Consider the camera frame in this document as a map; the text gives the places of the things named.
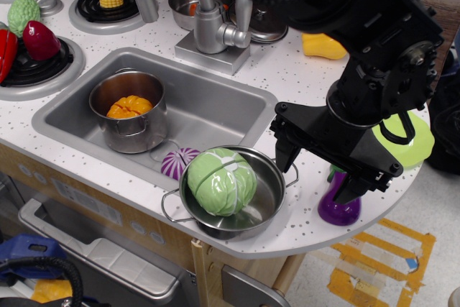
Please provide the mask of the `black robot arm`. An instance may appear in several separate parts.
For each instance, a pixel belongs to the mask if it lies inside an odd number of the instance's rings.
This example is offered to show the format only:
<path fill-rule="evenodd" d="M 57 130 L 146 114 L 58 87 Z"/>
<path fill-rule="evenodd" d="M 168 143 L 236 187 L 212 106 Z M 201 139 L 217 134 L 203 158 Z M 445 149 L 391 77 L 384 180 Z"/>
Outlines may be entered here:
<path fill-rule="evenodd" d="M 324 106 L 276 105 L 271 130 L 279 169 L 288 170 L 307 150 L 346 172 L 335 202 L 385 191 L 403 167 L 372 130 L 397 115 L 405 135 L 383 129 L 383 136 L 398 145 L 414 138 L 408 113 L 422 110 L 432 96 L 437 49 L 443 43 L 434 10 L 421 0 L 253 1 L 271 6 L 293 29 L 328 35 L 349 54 Z"/>

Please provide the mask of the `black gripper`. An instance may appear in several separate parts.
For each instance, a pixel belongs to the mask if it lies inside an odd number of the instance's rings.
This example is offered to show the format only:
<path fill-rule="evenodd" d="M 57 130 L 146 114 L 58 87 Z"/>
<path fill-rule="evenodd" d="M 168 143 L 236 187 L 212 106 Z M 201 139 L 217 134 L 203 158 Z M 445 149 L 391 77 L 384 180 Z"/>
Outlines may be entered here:
<path fill-rule="evenodd" d="M 343 123 L 327 106 L 279 102 L 270 125 L 277 142 L 277 167 L 286 173 L 304 149 L 344 170 L 333 177 L 333 202 L 351 203 L 367 191 L 386 191 L 403 166 L 379 143 L 371 129 Z"/>

